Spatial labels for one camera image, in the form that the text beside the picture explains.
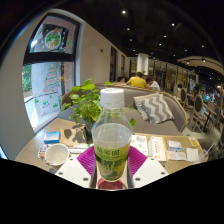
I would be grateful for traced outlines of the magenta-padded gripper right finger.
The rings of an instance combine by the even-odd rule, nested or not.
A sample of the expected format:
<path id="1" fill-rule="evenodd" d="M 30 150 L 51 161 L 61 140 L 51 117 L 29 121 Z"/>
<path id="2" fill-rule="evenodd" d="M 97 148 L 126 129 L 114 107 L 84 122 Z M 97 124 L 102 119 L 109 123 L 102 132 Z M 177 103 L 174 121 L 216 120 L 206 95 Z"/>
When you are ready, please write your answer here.
<path id="1" fill-rule="evenodd" d="M 140 188 L 168 175 L 168 172 L 153 157 L 146 157 L 135 147 L 130 147 L 128 156 L 128 187 Z"/>

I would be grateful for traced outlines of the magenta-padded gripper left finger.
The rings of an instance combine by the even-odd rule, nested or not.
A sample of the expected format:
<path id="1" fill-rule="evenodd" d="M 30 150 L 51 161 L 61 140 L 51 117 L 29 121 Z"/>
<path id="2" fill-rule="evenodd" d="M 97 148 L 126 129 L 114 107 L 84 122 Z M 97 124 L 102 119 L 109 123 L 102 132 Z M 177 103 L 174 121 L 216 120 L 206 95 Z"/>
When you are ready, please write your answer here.
<path id="1" fill-rule="evenodd" d="M 70 157 L 55 175 L 81 187 L 94 188 L 97 180 L 94 147 L 86 149 L 77 158 Z"/>

